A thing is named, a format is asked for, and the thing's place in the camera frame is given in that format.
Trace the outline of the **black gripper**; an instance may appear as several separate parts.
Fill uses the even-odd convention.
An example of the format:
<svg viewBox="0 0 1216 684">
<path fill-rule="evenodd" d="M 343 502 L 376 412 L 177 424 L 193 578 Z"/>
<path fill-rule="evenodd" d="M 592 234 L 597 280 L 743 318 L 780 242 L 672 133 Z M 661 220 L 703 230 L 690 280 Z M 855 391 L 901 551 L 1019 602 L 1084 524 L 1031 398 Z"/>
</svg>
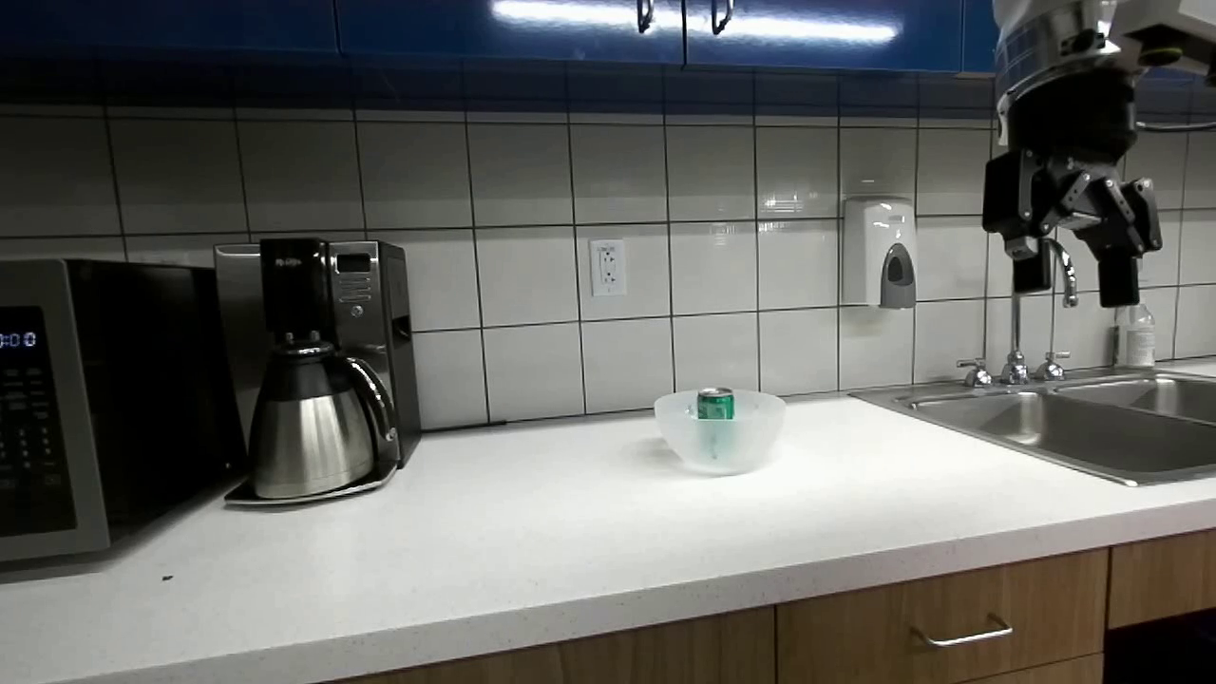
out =
<svg viewBox="0 0 1216 684">
<path fill-rule="evenodd" d="M 1141 301 L 1141 256 L 1164 248 L 1153 186 L 1124 181 L 1136 90 L 1118 67 L 1072 71 L 1008 101 L 1008 143 L 985 168 L 985 228 L 1009 256 L 1014 291 L 1039 291 L 1045 239 L 1075 230 L 1096 256 L 1096 305 Z"/>
</svg>

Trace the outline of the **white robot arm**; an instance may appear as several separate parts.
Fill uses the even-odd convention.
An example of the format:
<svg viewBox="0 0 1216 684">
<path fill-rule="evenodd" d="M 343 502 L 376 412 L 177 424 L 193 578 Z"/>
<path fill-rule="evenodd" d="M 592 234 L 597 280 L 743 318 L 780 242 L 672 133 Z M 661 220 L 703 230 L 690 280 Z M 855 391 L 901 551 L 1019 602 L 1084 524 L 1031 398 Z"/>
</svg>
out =
<svg viewBox="0 0 1216 684">
<path fill-rule="evenodd" d="M 1141 301 L 1164 248 L 1150 179 L 1118 168 L 1143 133 L 1150 67 L 1210 75 L 1216 0 L 993 0 L 1001 148 L 985 165 L 980 224 L 1001 239 L 1019 291 L 1052 284 L 1052 234 L 1096 262 L 1096 301 Z"/>
</svg>

